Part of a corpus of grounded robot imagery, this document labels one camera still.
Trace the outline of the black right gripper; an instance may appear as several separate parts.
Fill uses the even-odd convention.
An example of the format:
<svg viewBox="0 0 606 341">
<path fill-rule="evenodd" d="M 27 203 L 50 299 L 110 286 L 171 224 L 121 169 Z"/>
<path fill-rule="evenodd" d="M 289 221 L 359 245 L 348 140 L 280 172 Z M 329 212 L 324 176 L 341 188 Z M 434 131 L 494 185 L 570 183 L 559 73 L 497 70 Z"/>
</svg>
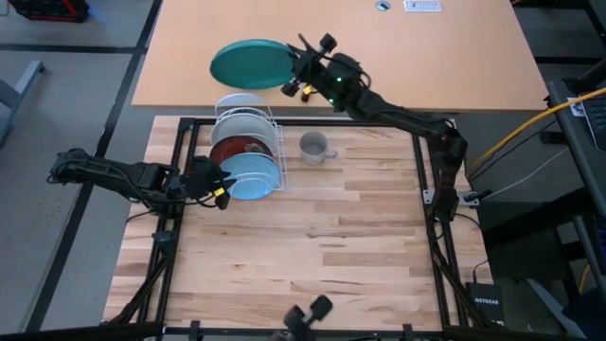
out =
<svg viewBox="0 0 606 341">
<path fill-rule="evenodd" d="M 292 62 L 293 78 L 282 85 L 280 91 L 283 95 L 293 98 L 301 91 L 300 99 L 308 102 L 312 94 L 316 94 L 313 81 L 316 81 L 322 74 L 325 66 L 321 60 L 337 46 L 336 40 L 326 33 L 320 40 L 320 48 L 314 49 L 302 34 L 298 34 L 304 48 L 286 44 L 289 49 L 289 57 Z"/>
</svg>

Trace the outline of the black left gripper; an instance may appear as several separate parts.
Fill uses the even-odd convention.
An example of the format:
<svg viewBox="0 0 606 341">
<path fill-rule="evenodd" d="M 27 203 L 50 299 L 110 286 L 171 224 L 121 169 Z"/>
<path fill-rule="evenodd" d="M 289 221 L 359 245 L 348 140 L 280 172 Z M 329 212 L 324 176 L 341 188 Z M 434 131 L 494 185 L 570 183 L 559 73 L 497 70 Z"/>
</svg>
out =
<svg viewBox="0 0 606 341">
<path fill-rule="evenodd" d="M 231 199 L 228 190 L 237 182 L 230 176 L 211 158 L 198 155 L 192 159 L 190 169 L 179 177 L 179 185 L 193 205 L 226 210 Z"/>
</svg>

